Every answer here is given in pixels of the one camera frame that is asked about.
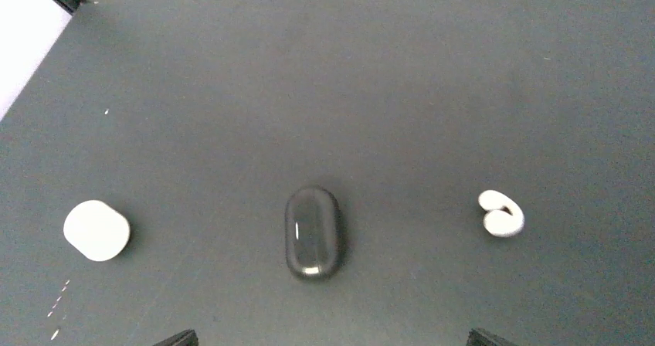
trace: glossy black object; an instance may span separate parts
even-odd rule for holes
[[[339,208],[327,190],[307,187],[295,192],[285,212],[287,265],[303,278],[325,278],[340,259]]]

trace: dark gray tabletop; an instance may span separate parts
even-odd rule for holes
[[[0,124],[2,344],[653,339],[653,0],[96,1]],[[284,262],[307,184],[325,283]],[[105,263],[62,233],[93,198],[133,229]]]

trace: white rounded object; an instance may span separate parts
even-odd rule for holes
[[[107,261],[125,248],[130,224],[101,201],[77,205],[63,223],[63,236],[91,261]]]
[[[515,236],[525,225],[521,208],[509,197],[495,190],[486,190],[477,197],[480,207],[488,213],[484,216],[484,228],[492,235],[501,238]]]

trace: white wall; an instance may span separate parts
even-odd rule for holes
[[[70,20],[53,0],[0,0],[0,119]]]

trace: white curved object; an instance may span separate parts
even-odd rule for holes
[[[101,201],[77,205],[63,223],[63,235],[91,261],[107,261],[125,248],[130,238],[130,224]]]
[[[492,235],[501,238],[515,236],[525,225],[521,208],[505,194],[486,190],[477,197],[480,207],[488,213],[484,216],[484,228]]]

